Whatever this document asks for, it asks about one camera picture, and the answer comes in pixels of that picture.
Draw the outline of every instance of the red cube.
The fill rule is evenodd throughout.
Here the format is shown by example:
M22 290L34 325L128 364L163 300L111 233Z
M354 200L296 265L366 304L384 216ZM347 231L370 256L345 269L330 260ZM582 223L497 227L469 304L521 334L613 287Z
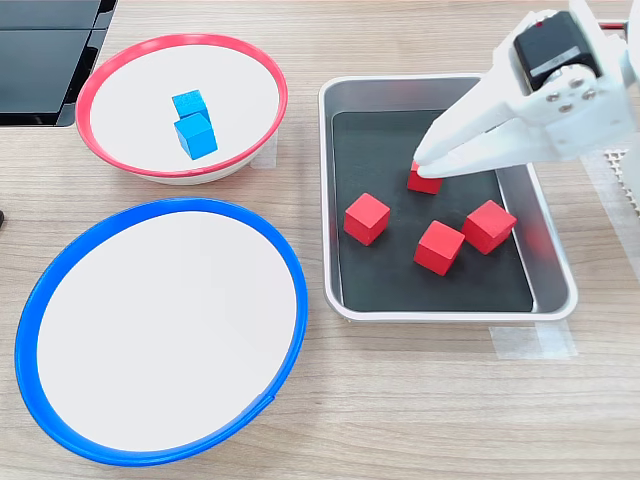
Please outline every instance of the red cube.
M430 193L435 195L440 191L442 186L442 178L422 178L418 175L418 164L411 164L411 172L409 172L409 190L422 193Z
M369 246L387 228L390 215L389 207L368 193L363 193L347 208L344 231Z
M464 222L467 242L487 255L504 242L518 220L493 200L489 200Z
M424 232L413 260L425 268L445 275L458 256L464 235L453 228L434 221Z

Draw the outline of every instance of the red-rimmed bowl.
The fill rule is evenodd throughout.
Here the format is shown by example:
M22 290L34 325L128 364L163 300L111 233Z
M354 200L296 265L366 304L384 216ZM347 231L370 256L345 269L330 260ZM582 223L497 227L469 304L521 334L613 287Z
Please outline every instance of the red-rimmed bowl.
M192 160L182 149L172 97L200 90L218 150ZM284 117L288 90L262 50L222 35L167 35L107 60L87 80L77 125L107 163L160 183L225 177L255 157Z

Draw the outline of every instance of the stacked blue cubes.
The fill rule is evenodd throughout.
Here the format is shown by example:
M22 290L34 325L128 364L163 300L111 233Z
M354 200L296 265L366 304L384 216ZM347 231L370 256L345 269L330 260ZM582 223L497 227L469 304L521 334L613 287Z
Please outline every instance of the stacked blue cubes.
M199 90L173 97L180 120L174 123L182 148L192 160L218 149L207 106Z

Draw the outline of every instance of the robotic arm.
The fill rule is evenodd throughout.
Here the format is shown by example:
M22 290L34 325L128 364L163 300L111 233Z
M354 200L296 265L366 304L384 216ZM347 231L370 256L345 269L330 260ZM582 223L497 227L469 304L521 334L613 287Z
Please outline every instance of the robotic arm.
M640 74L640 0L628 43L607 37L585 0L529 13L495 49L493 67L444 112L418 146L422 177L574 160L637 130L628 88ZM632 148L625 182L640 192Z

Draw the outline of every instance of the blue rim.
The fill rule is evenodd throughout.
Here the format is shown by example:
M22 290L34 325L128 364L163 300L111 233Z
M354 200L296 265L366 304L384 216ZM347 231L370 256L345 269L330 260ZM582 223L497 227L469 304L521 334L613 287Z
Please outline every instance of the blue rim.
M180 447L154 452L129 452L104 447L72 430L47 400L37 365L37 343L45 309L65 275L91 250L117 233L150 218L168 213L199 211L217 213L243 222L264 235L284 259L293 279L297 314L289 351L269 386L240 415L219 430ZM22 398L40 427L56 442L90 460L109 465L142 467L181 460L226 440L251 422L275 398L298 357L307 326L308 295L300 262L285 238L259 215L237 205L205 198L172 198L138 205L103 220L65 248L38 280L22 312L16 337L16 376Z

